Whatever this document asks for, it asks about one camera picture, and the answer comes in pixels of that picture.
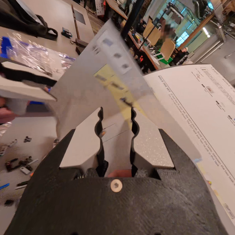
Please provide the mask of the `green plastic crate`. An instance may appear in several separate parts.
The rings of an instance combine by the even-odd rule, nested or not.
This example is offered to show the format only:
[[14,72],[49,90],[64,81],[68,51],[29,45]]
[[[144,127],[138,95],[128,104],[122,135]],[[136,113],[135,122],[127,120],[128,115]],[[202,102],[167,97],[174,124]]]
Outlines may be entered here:
[[172,53],[174,52],[174,49],[160,49],[159,50],[160,52],[163,52],[163,54],[164,54],[164,59],[162,59],[162,60],[160,60],[162,63],[164,63],[164,64],[169,64],[172,60],[173,60],[173,58],[171,57],[171,55],[172,55]]

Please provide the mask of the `tan wooden chair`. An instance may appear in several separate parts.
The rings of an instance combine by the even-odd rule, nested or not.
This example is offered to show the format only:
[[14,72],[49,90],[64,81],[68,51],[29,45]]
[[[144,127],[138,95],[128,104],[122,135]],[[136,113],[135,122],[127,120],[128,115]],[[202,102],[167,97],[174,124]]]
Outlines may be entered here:
[[152,22],[148,22],[143,32],[143,37],[146,38],[148,36],[147,39],[150,41],[151,45],[154,46],[157,43],[157,41],[160,39],[160,34],[161,34],[161,31],[158,30],[156,27],[154,27]]
[[160,49],[160,53],[161,55],[163,56],[163,59],[164,60],[169,60],[170,56],[172,55],[173,51],[175,49],[175,43],[170,39],[170,38],[167,38],[161,49]]

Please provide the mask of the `lego instruction booklet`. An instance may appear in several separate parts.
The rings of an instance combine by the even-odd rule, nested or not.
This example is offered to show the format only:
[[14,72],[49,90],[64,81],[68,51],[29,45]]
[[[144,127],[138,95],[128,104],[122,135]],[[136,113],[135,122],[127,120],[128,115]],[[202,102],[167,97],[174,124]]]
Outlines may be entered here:
[[200,154],[152,92],[112,20],[108,20],[52,87],[49,106],[60,140],[97,108],[103,108],[101,139],[108,168],[131,169],[131,107],[163,129],[195,163]]

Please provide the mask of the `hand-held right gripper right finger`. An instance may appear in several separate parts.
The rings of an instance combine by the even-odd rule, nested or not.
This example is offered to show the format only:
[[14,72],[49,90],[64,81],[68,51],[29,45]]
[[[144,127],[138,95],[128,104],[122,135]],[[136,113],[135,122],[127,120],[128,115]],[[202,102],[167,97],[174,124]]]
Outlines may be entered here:
[[131,108],[130,163],[132,177],[155,177],[157,169],[174,169],[172,158],[160,134],[159,128],[137,108]]

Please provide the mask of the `white printed task sheet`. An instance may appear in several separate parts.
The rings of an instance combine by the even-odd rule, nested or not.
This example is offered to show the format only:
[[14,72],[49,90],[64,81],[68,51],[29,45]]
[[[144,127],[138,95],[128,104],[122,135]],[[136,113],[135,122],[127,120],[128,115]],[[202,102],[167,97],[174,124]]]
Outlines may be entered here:
[[235,224],[235,89],[210,64],[144,76],[198,150],[196,165]]

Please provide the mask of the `pile of lego pieces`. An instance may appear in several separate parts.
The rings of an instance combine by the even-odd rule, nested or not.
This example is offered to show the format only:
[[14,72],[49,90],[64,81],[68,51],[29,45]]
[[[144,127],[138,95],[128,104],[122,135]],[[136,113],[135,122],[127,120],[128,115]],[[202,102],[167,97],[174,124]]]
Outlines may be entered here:
[[[28,143],[28,142],[31,142],[31,140],[32,140],[32,138],[26,136],[23,142]],[[0,150],[0,156],[3,156],[3,154],[6,152],[7,148],[14,146],[17,143],[17,141],[18,140],[15,139],[14,141],[10,142],[7,146],[3,146]],[[53,148],[58,143],[59,143],[59,139],[58,138],[54,139]],[[14,159],[9,160],[6,163],[4,163],[6,171],[12,172],[16,169],[19,169],[23,174],[32,176],[33,175],[33,168],[31,165],[36,163],[38,161],[38,159],[33,160],[32,156],[29,156],[29,157],[25,158],[24,160],[20,160],[17,165],[12,166],[12,163],[16,162],[17,160],[18,160],[18,158],[14,158]],[[22,183],[17,184],[15,189],[18,190],[18,189],[25,188],[27,186],[27,184],[28,184],[28,181],[23,181]],[[8,187],[9,185],[10,185],[9,183],[5,184],[5,185],[1,186],[0,189],[4,189],[4,188]],[[11,207],[14,204],[14,202],[15,202],[14,200],[8,199],[5,201],[4,206]]]

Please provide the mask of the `grey table hatch panel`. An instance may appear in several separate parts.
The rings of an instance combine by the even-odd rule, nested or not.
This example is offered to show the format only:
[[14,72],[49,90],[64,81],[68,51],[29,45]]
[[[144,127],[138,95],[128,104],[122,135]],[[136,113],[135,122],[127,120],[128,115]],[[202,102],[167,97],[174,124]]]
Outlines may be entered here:
[[82,13],[78,12],[77,10],[74,9],[74,15],[75,15],[75,19],[76,21],[86,25],[85,23],[85,19]]

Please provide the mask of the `small blue black device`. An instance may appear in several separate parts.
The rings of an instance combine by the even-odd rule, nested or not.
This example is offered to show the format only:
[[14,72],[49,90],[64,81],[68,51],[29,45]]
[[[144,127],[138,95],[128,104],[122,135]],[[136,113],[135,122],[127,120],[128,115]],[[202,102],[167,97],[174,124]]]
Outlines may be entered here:
[[64,27],[62,27],[61,35],[63,35],[66,38],[69,38],[69,39],[72,38],[71,32]]

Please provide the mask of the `long wooden workbench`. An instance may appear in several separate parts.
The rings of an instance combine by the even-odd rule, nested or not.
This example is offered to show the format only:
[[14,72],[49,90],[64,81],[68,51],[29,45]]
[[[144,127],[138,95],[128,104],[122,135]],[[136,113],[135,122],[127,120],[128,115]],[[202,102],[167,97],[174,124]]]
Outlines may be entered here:
[[119,16],[121,16],[123,19],[127,20],[128,17],[124,13],[124,9],[119,7],[118,3],[116,0],[105,0],[105,17],[108,16],[108,13],[110,10],[113,10],[116,12]]
[[148,49],[146,49],[144,46],[142,46],[142,48],[139,49],[140,45],[135,40],[131,31],[128,32],[126,41],[127,44],[133,49],[134,57],[138,56],[138,58],[143,58],[143,60],[140,60],[140,65],[142,65],[141,67],[142,70],[144,70],[143,66],[145,65],[148,68],[146,71],[150,70],[152,72],[161,69],[161,66],[152,59]]

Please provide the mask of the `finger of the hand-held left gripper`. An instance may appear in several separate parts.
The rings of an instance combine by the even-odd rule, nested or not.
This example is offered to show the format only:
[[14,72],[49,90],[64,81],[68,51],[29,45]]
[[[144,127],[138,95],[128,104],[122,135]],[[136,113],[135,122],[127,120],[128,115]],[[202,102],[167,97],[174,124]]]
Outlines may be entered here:
[[7,58],[0,58],[0,75],[8,80],[36,84],[56,84],[57,81],[36,69],[14,62]]
[[37,86],[53,87],[56,83],[56,80],[39,71],[0,72],[0,96],[30,101],[56,101],[54,96]]

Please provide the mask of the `person's left hand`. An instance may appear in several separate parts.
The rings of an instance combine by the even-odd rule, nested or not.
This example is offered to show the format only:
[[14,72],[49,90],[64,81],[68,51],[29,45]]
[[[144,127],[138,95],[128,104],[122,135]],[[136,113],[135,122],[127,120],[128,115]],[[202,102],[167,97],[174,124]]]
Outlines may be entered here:
[[0,125],[3,125],[7,122],[11,122],[19,115],[13,113],[11,110],[8,109],[6,106],[6,99],[0,97]]

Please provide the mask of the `black metal pole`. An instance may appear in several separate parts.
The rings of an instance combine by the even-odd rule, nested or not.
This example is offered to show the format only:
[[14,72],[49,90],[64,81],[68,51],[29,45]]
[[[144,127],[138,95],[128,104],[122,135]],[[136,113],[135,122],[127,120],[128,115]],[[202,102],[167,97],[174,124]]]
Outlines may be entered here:
[[128,32],[129,32],[130,28],[132,27],[132,25],[134,24],[134,21],[135,21],[136,17],[138,16],[143,4],[144,4],[144,0],[136,0],[134,2],[131,13],[128,16],[128,19],[127,19],[127,21],[121,31],[121,37],[123,40],[125,40],[125,38],[127,37]]

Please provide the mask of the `white hanging printed sheet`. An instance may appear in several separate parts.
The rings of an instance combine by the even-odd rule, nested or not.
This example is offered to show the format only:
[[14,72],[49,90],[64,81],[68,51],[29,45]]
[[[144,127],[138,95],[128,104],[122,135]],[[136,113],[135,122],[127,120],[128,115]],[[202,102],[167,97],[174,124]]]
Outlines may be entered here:
[[105,0],[95,0],[97,16],[103,16],[105,13],[104,2],[105,2]]

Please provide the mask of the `empty clear plastic bag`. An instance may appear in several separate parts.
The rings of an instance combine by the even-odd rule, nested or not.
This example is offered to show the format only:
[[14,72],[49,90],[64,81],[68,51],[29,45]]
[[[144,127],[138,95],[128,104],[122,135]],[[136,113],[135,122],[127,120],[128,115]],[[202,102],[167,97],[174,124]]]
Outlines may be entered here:
[[4,124],[0,124],[0,137],[4,135],[7,129],[11,126],[11,122],[6,122]]

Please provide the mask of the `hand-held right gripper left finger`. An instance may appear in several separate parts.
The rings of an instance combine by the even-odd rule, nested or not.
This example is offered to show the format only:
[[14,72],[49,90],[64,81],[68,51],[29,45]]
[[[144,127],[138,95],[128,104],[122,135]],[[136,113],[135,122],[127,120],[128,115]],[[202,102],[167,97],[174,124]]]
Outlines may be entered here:
[[101,139],[103,108],[97,108],[73,133],[73,136],[60,163],[61,169],[77,168],[82,173],[88,169],[96,170],[99,177],[104,177],[108,168]]

